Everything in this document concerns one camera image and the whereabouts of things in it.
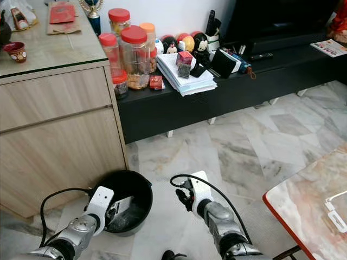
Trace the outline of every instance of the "black shelf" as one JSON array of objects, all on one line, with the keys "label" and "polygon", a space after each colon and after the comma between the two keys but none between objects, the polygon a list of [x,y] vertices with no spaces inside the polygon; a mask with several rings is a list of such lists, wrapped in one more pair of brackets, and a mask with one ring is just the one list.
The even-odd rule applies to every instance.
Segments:
[{"label": "black shelf", "polygon": [[128,144],[232,111],[255,106],[332,80],[347,83],[347,55],[330,58],[309,45],[273,51],[271,60],[252,64],[256,80],[234,73],[215,78],[218,87],[182,97],[163,78],[166,89],[130,90],[118,101]]}]

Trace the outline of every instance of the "patterned cup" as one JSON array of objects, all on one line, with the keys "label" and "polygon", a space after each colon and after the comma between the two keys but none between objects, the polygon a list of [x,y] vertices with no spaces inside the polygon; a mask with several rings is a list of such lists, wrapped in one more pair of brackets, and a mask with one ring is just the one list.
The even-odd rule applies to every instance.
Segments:
[{"label": "patterned cup", "polygon": [[4,51],[10,55],[10,57],[16,62],[24,62],[27,60],[27,52],[22,42],[11,42],[4,46]]}]

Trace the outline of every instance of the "white wall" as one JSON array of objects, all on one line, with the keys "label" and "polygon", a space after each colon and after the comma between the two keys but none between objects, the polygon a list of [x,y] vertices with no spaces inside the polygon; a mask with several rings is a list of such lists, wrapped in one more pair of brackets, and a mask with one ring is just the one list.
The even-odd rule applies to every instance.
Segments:
[{"label": "white wall", "polygon": [[227,30],[235,0],[105,0],[101,16],[101,32],[110,32],[108,11],[112,8],[129,10],[131,24],[150,22],[156,26],[158,37],[193,31],[205,32],[210,10],[222,22],[222,33]]}]

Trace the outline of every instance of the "red table edge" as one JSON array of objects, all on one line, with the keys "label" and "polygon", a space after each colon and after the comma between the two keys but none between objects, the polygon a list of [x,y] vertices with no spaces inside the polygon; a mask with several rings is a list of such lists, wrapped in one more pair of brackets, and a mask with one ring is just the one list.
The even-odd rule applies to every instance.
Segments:
[{"label": "red table edge", "polygon": [[276,217],[276,219],[281,223],[281,225],[288,231],[289,235],[292,236],[292,238],[297,242],[297,244],[300,246],[300,248],[303,250],[303,252],[309,257],[311,260],[316,260],[314,256],[310,253],[310,251],[307,249],[307,247],[301,242],[301,240],[297,237],[297,235],[293,232],[293,230],[287,225],[287,223],[281,218],[281,216],[276,212],[276,210],[272,207],[270,202],[266,198],[266,192],[262,196],[262,200],[264,201],[265,205],[269,208],[271,213]]}]

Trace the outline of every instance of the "snack jar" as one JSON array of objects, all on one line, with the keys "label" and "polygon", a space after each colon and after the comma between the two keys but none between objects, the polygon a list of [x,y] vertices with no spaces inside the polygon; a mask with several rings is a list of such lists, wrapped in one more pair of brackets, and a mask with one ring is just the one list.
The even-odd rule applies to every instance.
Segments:
[{"label": "snack jar", "polygon": [[132,89],[147,87],[150,80],[150,50],[147,33],[132,25],[121,31],[121,56],[127,73],[127,86]]},{"label": "snack jar", "polygon": [[150,73],[157,70],[157,53],[158,51],[156,47],[150,52]]},{"label": "snack jar", "polygon": [[108,60],[110,61],[112,77],[120,76],[122,74],[122,65],[116,36],[114,34],[100,34],[99,41],[106,56],[108,57]]},{"label": "snack jar", "polygon": [[147,45],[150,51],[154,51],[156,47],[156,27],[152,23],[142,23],[139,25],[147,33]]},{"label": "snack jar", "polygon": [[123,8],[114,8],[108,11],[110,26],[113,33],[120,38],[120,32],[130,27],[130,12]]},{"label": "snack jar", "polygon": [[118,77],[112,77],[113,89],[117,99],[123,99],[128,96],[128,86],[126,85],[127,75],[125,70],[121,71]]}]

